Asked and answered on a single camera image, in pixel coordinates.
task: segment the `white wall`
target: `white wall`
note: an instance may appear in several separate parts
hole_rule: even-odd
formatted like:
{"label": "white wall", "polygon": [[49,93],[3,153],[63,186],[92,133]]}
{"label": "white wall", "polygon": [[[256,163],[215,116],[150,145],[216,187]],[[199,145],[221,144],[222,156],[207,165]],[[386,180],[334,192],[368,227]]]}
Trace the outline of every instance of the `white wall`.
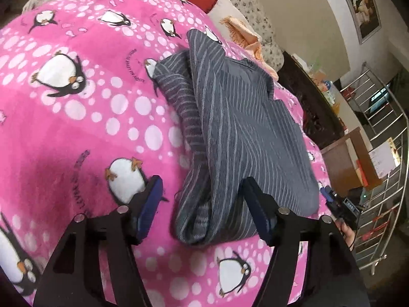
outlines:
{"label": "white wall", "polygon": [[388,35],[407,31],[407,27],[391,0],[375,0],[382,28],[359,44],[351,12],[346,0],[328,0],[344,39],[350,63],[350,71],[341,77],[343,86],[359,76],[361,65],[366,61],[384,81],[388,82],[398,72],[400,63],[388,50]]}
{"label": "white wall", "polygon": [[336,80],[349,71],[348,55],[327,0],[258,0],[275,28],[278,45],[306,62],[316,59]]}

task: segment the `metal screw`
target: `metal screw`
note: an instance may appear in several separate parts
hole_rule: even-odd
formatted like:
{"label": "metal screw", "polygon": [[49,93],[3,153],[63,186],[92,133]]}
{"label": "metal screw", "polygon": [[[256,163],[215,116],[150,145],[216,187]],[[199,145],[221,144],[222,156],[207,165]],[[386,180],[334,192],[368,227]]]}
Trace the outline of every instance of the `metal screw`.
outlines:
{"label": "metal screw", "polygon": [[289,208],[285,208],[285,207],[279,207],[279,213],[280,213],[280,214],[289,214],[289,213],[290,213],[290,209],[289,209]]}
{"label": "metal screw", "polygon": [[331,218],[330,216],[328,216],[327,214],[323,215],[323,216],[321,217],[321,220],[322,220],[324,223],[327,223],[327,224],[331,224],[331,223],[332,223],[332,218]]}
{"label": "metal screw", "polygon": [[129,209],[128,206],[126,206],[126,205],[121,205],[121,206],[118,207],[117,211],[118,211],[118,213],[120,213],[120,214],[124,214],[125,212],[128,211],[128,209]]}
{"label": "metal screw", "polygon": [[81,221],[83,221],[85,219],[85,215],[84,214],[77,214],[75,217],[74,217],[74,221],[76,222],[76,223],[80,223]]}

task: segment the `white pillow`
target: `white pillow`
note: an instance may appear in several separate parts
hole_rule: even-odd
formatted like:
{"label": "white pillow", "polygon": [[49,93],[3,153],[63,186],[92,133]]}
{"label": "white pillow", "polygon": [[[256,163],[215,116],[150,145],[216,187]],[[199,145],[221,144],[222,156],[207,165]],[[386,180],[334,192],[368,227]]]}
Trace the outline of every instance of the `white pillow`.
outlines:
{"label": "white pillow", "polygon": [[249,22],[246,20],[244,15],[235,6],[233,6],[230,0],[217,0],[216,4],[212,8],[212,10],[210,10],[207,16],[209,16],[214,26],[220,31],[221,35],[226,40],[229,41],[232,40],[230,38],[230,32],[229,29],[224,24],[220,23],[220,21],[228,16],[243,21],[246,27],[258,37],[258,40],[260,42],[263,40],[261,36],[253,30],[253,28],[250,26]]}

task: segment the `white polka dot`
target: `white polka dot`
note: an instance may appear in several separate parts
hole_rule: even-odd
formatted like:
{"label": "white polka dot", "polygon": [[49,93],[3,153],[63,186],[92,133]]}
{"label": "white polka dot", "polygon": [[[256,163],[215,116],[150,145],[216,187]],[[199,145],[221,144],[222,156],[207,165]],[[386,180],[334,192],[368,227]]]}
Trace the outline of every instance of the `white polka dot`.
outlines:
{"label": "white polka dot", "polygon": [[51,45],[43,45],[40,46],[39,48],[37,48],[34,52],[33,52],[33,56],[34,57],[38,57],[38,56],[42,56],[47,54],[48,52],[50,52],[52,46]]}
{"label": "white polka dot", "polygon": [[115,118],[109,118],[106,122],[105,129],[109,135],[115,135],[119,131],[121,124]]}
{"label": "white polka dot", "polygon": [[156,107],[156,113],[159,115],[165,114],[165,109],[163,108],[163,106]]}
{"label": "white polka dot", "polygon": [[82,90],[78,96],[82,99],[87,99],[93,95],[95,92],[95,82],[92,80],[87,80],[87,85],[84,90]]}
{"label": "white polka dot", "polygon": [[178,272],[181,269],[181,258],[179,255],[172,254],[169,258],[168,265],[169,269],[171,269],[173,272]]}
{"label": "white polka dot", "polygon": [[86,11],[89,8],[89,6],[81,6],[78,8],[78,11]]}
{"label": "white polka dot", "polygon": [[8,55],[3,55],[3,56],[0,58],[0,69],[3,68],[3,66],[6,64],[6,62],[7,62],[8,59],[9,59],[9,56],[8,56]]}
{"label": "white polka dot", "polygon": [[111,109],[115,114],[122,114],[128,108],[128,100],[123,94],[116,94],[111,99]]}
{"label": "white polka dot", "polygon": [[23,71],[18,77],[17,77],[17,82],[22,82],[27,76],[27,72]]}
{"label": "white polka dot", "polygon": [[202,307],[202,304],[199,301],[194,300],[187,307]]}
{"label": "white polka dot", "polygon": [[41,102],[44,105],[50,106],[55,103],[55,98],[54,97],[48,97],[49,94],[55,93],[53,90],[45,90],[42,95],[41,95]]}
{"label": "white polka dot", "polygon": [[91,120],[94,122],[99,122],[102,120],[102,114],[100,112],[93,112],[91,114]]}
{"label": "white polka dot", "polygon": [[64,7],[64,9],[65,10],[71,10],[71,9],[74,9],[75,7],[76,7],[75,3],[69,3]]}
{"label": "white polka dot", "polygon": [[147,40],[150,40],[150,41],[152,41],[152,40],[155,39],[155,36],[154,36],[151,32],[149,32],[149,31],[147,31],[147,32],[145,33],[145,36],[146,36]]}
{"label": "white polka dot", "polygon": [[165,250],[163,249],[163,247],[158,247],[156,251],[160,256],[165,255]]}
{"label": "white polka dot", "polygon": [[9,68],[14,68],[16,65],[18,65],[21,61],[23,61],[24,56],[25,56],[24,53],[20,53],[20,54],[17,54],[15,57],[13,57],[10,60]]}
{"label": "white polka dot", "polygon": [[122,33],[124,35],[128,36],[128,37],[131,37],[131,36],[134,35],[134,32],[130,28],[128,28],[127,26],[122,27]]}
{"label": "white polka dot", "polygon": [[190,257],[190,270],[196,276],[203,276],[206,272],[207,261],[206,254],[202,252],[194,252]]}
{"label": "white polka dot", "polygon": [[175,148],[179,148],[183,143],[183,137],[179,127],[171,127],[168,133],[169,141]]}
{"label": "white polka dot", "polygon": [[184,169],[188,169],[190,166],[189,158],[185,155],[180,155],[179,165],[183,167]]}
{"label": "white polka dot", "polygon": [[111,97],[111,90],[106,88],[102,90],[102,98],[104,99],[108,99],[109,97]]}
{"label": "white polka dot", "polygon": [[258,283],[258,277],[257,276],[252,276],[249,281],[247,282],[248,287],[255,287]]}
{"label": "white polka dot", "polygon": [[87,77],[93,77],[94,75],[95,75],[95,70],[94,69],[88,69],[85,72],[85,76],[87,76]]}
{"label": "white polka dot", "polygon": [[149,271],[155,271],[155,270],[156,270],[156,266],[157,266],[156,258],[154,258],[154,257],[148,257],[148,258],[146,259],[145,265],[146,265],[146,268],[147,268]]}
{"label": "white polka dot", "polygon": [[264,262],[264,264],[266,264],[266,265],[268,265],[269,263],[270,263],[270,253],[268,252],[268,250],[266,249],[265,251],[264,251],[264,254],[263,254],[263,262]]}
{"label": "white polka dot", "polygon": [[61,103],[55,103],[52,107],[53,113],[58,113],[61,109]]}
{"label": "white polka dot", "polygon": [[35,252],[37,250],[37,241],[34,237],[34,234],[32,234],[31,232],[28,232],[24,236],[24,242],[25,242],[27,249],[30,252]]}
{"label": "white polka dot", "polygon": [[85,106],[77,100],[68,101],[64,106],[64,111],[73,120],[82,120],[87,113]]}
{"label": "white polka dot", "polygon": [[176,277],[171,280],[169,291],[174,299],[183,300],[189,294],[189,284],[185,278]]}
{"label": "white polka dot", "polygon": [[138,139],[139,137],[139,131],[136,128],[131,128],[130,130],[128,130],[128,137],[131,141],[134,141],[136,139]]}
{"label": "white polka dot", "polygon": [[10,47],[14,46],[15,44],[17,44],[17,42],[19,41],[19,37],[18,36],[13,36],[11,37],[7,42],[5,42],[3,48],[4,49],[9,49]]}
{"label": "white polka dot", "polygon": [[152,104],[147,97],[138,97],[135,100],[135,109],[140,115],[148,115],[152,109]]}
{"label": "white polka dot", "polygon": [[192,285],[192,293],[193,293],[194,295],[200,294],[201,291],[202,291],[202,287],[200,286],[199,283],[194,283],[194,284]]}
{"label": "white polka dot", "polygon": [[9,84],[9,83],[12,81],[13,77],[14,77],[14,74],[13,74],[13,73],[8,74],[7,76],[5,76],[5,77],[3,78],[2,84],[3,84],[3,85]]}
{"label": "white polka dot", "polygon": [[142,253],[139,249],[135,249],[133,254],[137,259],[140,259],[142,257]]}
{"label": "white polka dot", "polygon": [[209,295],[207,296],[207,303],[208,304],[214,304],[214,295],[213,295],[213,293],[209,293]]}
{"label": "white polka dot", "polygon": [[151,150],[158,150],[162,146],[163,136],[160,129],[155,126],[149,126],[145,131],[145,142]]}
{"label": "white polka dot", "polygon": [[112,77],[111,78],[111,85],[113,87],[120,88],[122,86],[122,79],[120,79],[119,77],[116,77],[116,76]]}
{"label": "white polka dot", "polygon": [[158,291],[146,290],[146,293],[148,294],[152,307],[165,307],[165,300]]}
{"label": "white polka dot", "polygon": [[16,228],[16,229],[20,229],[21,228],[21,219],[20,219],[20,217],[19,216],[17,216],[16,214],[13,216],[13,218],[12,218],[12,223],[13,223],[13,226]]}

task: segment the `metal railing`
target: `metal railing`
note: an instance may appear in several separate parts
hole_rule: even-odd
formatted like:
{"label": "metal railing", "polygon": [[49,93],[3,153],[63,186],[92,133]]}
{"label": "metal railing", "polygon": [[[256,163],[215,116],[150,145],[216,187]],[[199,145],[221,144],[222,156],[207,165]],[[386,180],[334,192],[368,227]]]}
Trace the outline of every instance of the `metal railing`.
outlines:
{"label": "metal railing", "polygon": [[[365,201],[366,208],[359,219],[355,240],[356,261],[359,269],[371,268],[386,258],[385,250],[396,226],[402,208],[408,177],[409,121],[404,109],[391,90],[363,63],[362,72],[353,82],[341,90],[353,88],[348,104],[358,112],[361,123],[375,148],[392,137],[401,158],[400,165],[383,179],[383,183],[371,191]],[[373,100],[375,94],[381,95]]]}

